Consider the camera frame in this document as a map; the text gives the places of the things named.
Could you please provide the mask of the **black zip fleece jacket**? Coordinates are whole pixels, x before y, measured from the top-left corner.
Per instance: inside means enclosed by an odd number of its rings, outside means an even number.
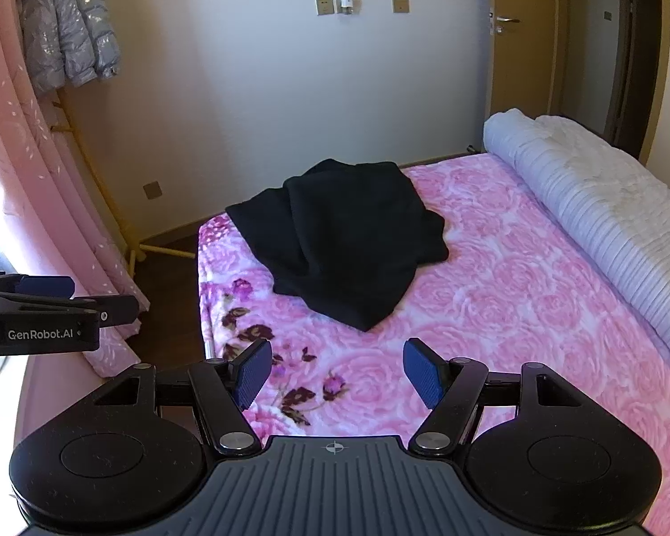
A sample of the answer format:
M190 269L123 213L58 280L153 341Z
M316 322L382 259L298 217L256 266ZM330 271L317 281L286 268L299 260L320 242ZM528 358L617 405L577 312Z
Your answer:
M418 268L449 258L444 218L393 162L325 160L226 213L274 293L359 331L394 311Z

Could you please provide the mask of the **pink curtain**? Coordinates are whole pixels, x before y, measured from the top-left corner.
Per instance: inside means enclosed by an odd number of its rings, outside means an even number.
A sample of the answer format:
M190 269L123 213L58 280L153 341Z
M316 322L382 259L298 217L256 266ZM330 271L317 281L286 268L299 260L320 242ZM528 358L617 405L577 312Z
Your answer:
M17 0L0 0L0 253L17 272L71 277L80 295L129 294L147 311L55 123L27 73Z

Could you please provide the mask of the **pink rose bed blanket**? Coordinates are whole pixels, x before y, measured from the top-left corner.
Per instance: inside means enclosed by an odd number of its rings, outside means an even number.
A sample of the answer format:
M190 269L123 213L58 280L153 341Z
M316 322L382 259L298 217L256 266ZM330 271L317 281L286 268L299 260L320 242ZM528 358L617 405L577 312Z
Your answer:
M402 367L406 340L515 373L541 362L648 442L662 486L648 527L670 535L670 354L526 185L499 159L460 157L410 169L444 218L449 259L422 268L393 314L357 331L278 295L230 218L198 236L205 353L238 355L270 338L270 380L245 416L261 438L409 438L426 416Z

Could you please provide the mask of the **white ribbed rolled quilt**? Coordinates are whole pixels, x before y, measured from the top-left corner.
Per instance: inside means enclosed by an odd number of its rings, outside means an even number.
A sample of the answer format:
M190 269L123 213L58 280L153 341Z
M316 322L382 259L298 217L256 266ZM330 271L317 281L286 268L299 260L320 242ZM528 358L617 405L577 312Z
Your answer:
M490 116L484 148L507 163L670 350L670 189L566 117Z

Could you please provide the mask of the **silver puffer jacket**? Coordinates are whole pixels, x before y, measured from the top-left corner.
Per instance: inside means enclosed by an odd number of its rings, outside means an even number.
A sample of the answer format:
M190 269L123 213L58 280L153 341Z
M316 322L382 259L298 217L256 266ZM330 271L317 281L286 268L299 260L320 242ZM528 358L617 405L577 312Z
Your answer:
M20 0L27 73L38 97L107 80L121 50L105 0Z

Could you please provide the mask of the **wooden door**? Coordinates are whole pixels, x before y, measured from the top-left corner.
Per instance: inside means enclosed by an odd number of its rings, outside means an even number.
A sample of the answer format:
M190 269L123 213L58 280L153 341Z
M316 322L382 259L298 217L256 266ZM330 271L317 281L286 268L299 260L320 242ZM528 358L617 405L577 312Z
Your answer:
M568 0L490 0L490 115L559 111L568 23Z

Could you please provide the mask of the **low wall socket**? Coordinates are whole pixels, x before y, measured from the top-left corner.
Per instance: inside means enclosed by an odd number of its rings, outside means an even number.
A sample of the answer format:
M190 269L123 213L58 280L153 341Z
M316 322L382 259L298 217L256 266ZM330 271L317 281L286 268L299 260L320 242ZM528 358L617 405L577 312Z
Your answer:
M156 198L160 198L160 196L163 195L162 188L158 181L151 181L151 183L145 184L142 189L148 200L156 200Z

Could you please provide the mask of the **wall switch plate right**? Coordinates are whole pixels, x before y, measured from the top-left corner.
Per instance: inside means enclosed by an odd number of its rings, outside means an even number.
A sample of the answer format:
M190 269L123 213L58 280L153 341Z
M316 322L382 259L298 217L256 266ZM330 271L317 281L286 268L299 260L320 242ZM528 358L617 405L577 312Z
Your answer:
M410 0L392 0L394 13L409 13Z

